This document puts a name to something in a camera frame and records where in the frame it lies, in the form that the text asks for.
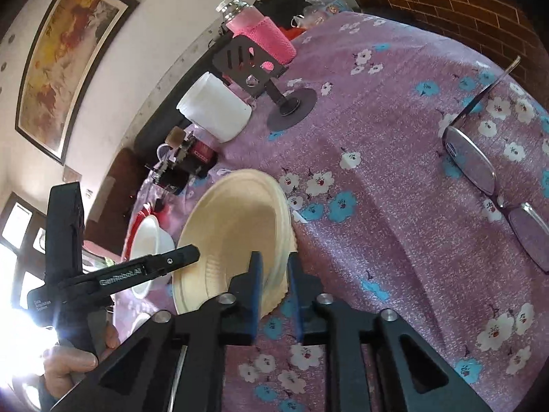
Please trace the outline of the person left hand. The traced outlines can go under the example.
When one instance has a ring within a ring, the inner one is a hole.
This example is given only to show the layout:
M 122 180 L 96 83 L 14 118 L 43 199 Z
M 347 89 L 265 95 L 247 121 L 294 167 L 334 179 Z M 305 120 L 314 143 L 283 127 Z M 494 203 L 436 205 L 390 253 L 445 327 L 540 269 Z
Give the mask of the person left hand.
M 59 400 L 73 388 L 71 375 L 86 374 L 95 369 L 120 346 L 117 329 L 110 323 L 105 328 L 105 350 L 100 357 L 76 348 L 55 345 L 45 352 L 44 378 L 47 392 Z

